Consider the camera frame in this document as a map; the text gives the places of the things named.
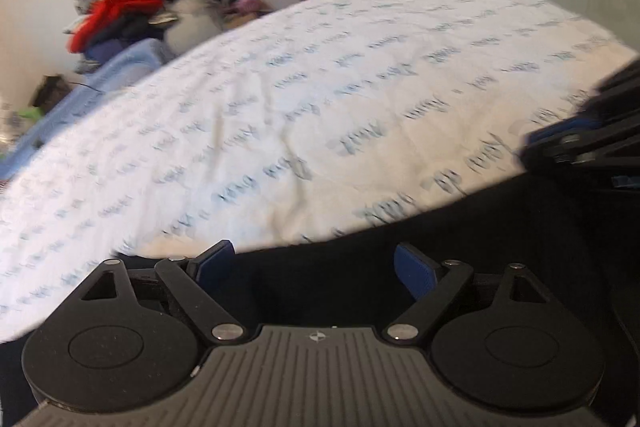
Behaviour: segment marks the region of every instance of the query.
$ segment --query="blue blanket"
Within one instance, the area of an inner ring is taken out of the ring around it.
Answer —
[[[12,154],[0,161],[0,179],[10,178],[27,165],[43,144],[98,107],[107,93],[136,84],[174,58],[164,42],[146,39],[113,57],[94,74],[85,76],[86,85],[76,86],[20,138]]]

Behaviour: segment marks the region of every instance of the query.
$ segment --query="white bedsheet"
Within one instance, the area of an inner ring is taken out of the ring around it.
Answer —
[[[520,172],[522,136],[635,52],[544,0],[307,0],[46,146],[0,201],[0,341],[114,250],[327,239]]]

